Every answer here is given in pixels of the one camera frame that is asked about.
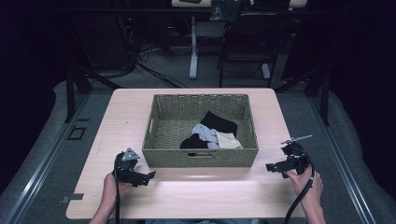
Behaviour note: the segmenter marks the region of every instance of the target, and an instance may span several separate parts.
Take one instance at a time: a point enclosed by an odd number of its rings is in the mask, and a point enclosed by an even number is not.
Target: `black cloth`
[[[200,122],[205,125],[208,129],[215,129],[221,133],[233,133],[236,137],[238,125],[230,120],[223,119],[212,112],[208,111],[204,118]],[[207,142],[199,139],[199,134],[194,133],[191,137],[185,139],[181,144],[180,148],[208,148]]]

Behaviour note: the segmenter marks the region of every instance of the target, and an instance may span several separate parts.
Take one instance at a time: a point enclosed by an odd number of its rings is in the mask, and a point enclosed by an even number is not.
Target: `black wire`
[[[120,179],[117,174],[117,169],[118,169],[117,167],[118,167],[118,165],[116,163],[114,163],[113,174],[114,174],[114,177],[116,180],[116,191],[117,191],[117,194],[116,194],[116,224],[120,224],[120,190],[119,190]]]
[[[139,65],[142,69],[148,71],[150,74],[154,75],[155,77],[159,78],[161,82],[163,82],[165,85],[171,87],[171,88],[188,88],[186,85],[184,85],[183,83],[181,83],[180,81],[176,80],[173,77],[169,77],[168,75],[165,74],[161,74],[159,72],[156,72],[148,67],[146,67],[145,65],[136,62],[136,65]]]
[[[312,186],[312,182],[314,182],[314,177],[315,177],[315,165],[314,162],[312,161],[312,158],[306,154],[303,150],[300,150],[299,148],[293,148],[293,150],[300,151],[306,155],[306,157],[309,159],[312,167],[312,173],[311,173],[311,178],[308,180],[306,183],[304,189],[301,191],[301,193],[297,196],[297,198],[294,200],[293,204],[289,208],[288,213],[286,214],[285,221],[283,222],[284,224],[289,223],[291,214],[293,213],[294,209],[297,207],[298,203],[301,201],[301,199],[305,196],[305,194],[309,191],[309,189]]]

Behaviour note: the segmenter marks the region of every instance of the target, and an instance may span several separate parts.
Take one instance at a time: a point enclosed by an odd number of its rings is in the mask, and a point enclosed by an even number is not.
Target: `dark background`
[[[83,6],[83,2],[69,4]],[[166,1],[154,2],[167,7]],[[154,2],[146,3],[146,7],[154,6],[151,5]],[[102,0],[95,1],[92,7],[109,6]],[[66,26],[56,15],[45,13],[41,2],[3,1],[0,7],[0,191],[3,192],[45,125],[55,101],[52,89],[65,80],[71,63],[122,69],[130,65],[130,58],[114,17],[110,20],[103,16],[66,17],[66,21],[74,24]],[[355,125],[364,161],[375,180],[396,199],[396,183],[391,181],[396,173],[393,162],[396,18],[392,13],[395,7],[389,0],[375,3],[311,0],[308,8],[347,10],[349,16],[343,22],[302,20],[284,77],[301,76],[338,47],[329,68],[331,90],[341,99]],[[161,29],[169,18],[163,23],[155,22],[157,19],[146,20],[143,29],[151,25]],[[93,23],[107,27],[109,32],[98,33]],[[151,38],[166,47],[167,35],[163,31],[162,38],[158,34]]]

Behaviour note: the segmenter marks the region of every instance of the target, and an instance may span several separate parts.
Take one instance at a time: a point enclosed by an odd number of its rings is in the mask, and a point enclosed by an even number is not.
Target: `folded clothing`
[[[215,129],[221,133],[232,133],[236,137],[238,125],[230,120],[223,119],[212,112],[208,111],[200,122],[208,129]],[[193,133],[191,137],[185,139],[180,148],[208,148],[207,142],[200,139],[198,133]]]
[[[192,129],[192,134],[198,133],[199,139],[207,142],[208,148],[219,148],[218,138],[212,130],[214,129],[209,129],[204,124],[199,123]]]
[[[216,130],[213,132],[218,139],[219,148],[243,148],[238,139],[233,136],[233,133],[221,133]]]

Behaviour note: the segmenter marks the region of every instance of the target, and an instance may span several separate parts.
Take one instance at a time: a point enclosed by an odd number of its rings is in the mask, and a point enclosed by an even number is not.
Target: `wicker basket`
[[[243,148],[180,149],[208,111],[238,125],[236,138]],[[258,150],[247,95],[154,95],[143,143],[148,166],[250,167]]]

